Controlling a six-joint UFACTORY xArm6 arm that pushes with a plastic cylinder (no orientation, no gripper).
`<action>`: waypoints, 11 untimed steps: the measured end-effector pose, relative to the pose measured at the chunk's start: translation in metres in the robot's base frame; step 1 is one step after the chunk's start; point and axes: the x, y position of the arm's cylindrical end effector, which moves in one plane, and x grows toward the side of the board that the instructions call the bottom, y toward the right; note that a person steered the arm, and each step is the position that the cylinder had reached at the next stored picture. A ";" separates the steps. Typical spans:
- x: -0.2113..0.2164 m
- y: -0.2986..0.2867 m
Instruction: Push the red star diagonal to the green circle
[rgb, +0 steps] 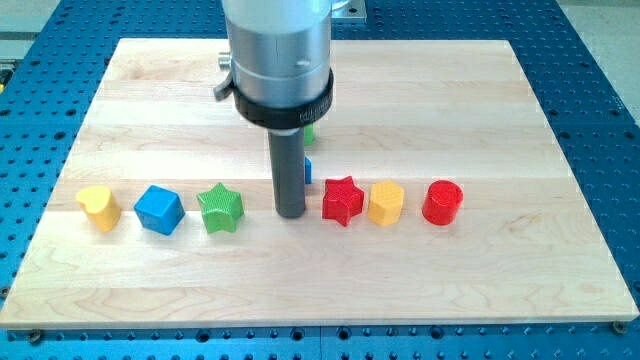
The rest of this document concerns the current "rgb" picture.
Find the black collar ring mount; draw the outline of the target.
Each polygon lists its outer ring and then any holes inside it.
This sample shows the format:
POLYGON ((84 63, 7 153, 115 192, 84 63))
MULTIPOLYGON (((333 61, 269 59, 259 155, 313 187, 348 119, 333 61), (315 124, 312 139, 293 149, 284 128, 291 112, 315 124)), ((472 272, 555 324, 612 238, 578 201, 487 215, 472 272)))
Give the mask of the black collar ring mount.
POLYGON ((333 71, 329 70, 326 87, 311 102, 289 108, 274 108, 258 104, 247 98, 234 84, 231 73, 216 87, 213 94, 216 101, 233 95, 236 110, 254 125, 269 130, 291 130, 305 127, 321 119, 330 109, 333 101, 333 71))

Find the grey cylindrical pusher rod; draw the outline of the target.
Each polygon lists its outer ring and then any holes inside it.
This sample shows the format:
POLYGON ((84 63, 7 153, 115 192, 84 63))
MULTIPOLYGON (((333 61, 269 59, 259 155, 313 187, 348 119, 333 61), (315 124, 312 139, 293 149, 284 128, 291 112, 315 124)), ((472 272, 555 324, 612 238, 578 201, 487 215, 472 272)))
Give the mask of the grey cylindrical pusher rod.
POLYGON ((284 218, 303 215, 305 205, 304 131, 269 130, 275 209, 284 218))

